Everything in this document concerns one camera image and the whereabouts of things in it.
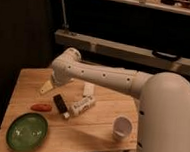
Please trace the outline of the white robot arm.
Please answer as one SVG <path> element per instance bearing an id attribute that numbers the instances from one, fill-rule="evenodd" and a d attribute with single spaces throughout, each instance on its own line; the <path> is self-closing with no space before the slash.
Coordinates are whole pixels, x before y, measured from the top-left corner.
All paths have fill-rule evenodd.
<path id="1" fill-rule="evenodd" d="M 137 152 L 190 152 L 190 83 L 183 76 L 84 64 L 73 47 L 51 67 L 53 73 L 40 88 L 42 93 L 77 78 L 137 98 Z"/>

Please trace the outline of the cream wedge gripper finger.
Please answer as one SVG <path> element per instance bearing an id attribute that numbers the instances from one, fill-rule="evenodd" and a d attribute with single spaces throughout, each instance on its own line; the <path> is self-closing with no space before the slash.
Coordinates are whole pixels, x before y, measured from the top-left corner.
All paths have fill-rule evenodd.
<path id="1" fill-rule="evenodd" d="M 41 86 L 41 88 L 40 88 L 40 93 L 41 94 L 44 94 L 44 93 L 46 93 L 46 92 L 48 92 L 48 91 L 51 91 L 52 89 L 53 89 L 53 84 L 52 84 L 52 82 L 51 81 L 49 81 L 49 80 L 47 80 L 45 83 L 44 83 L 44 85 L 42 85 Z"/>

